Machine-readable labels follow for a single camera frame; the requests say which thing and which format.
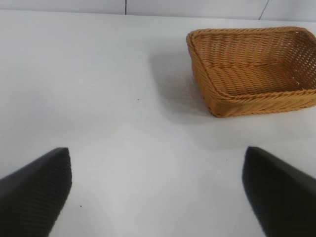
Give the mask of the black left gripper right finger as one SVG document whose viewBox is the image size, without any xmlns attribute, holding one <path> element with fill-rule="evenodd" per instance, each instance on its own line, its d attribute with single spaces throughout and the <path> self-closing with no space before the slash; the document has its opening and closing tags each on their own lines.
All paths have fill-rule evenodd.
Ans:
<svg viewBox="0 0 316 237">
<path fill-rule="evenodd" d="M 242 183 L 265 236 L 316 235 L 315 178 L 259 147 L 248 147 Z"/>
</svg>

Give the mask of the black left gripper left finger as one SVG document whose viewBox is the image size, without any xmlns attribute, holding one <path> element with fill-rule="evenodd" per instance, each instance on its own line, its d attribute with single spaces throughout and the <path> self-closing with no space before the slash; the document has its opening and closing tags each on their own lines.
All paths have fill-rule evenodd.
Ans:
<svg viewBox="0 0 316 237">
<path fill-rule="evenodd" d="M 0 235 L 49 236 L 72 187 L 68 148 L 55 148 L 0 180 Z"/>
</svg>

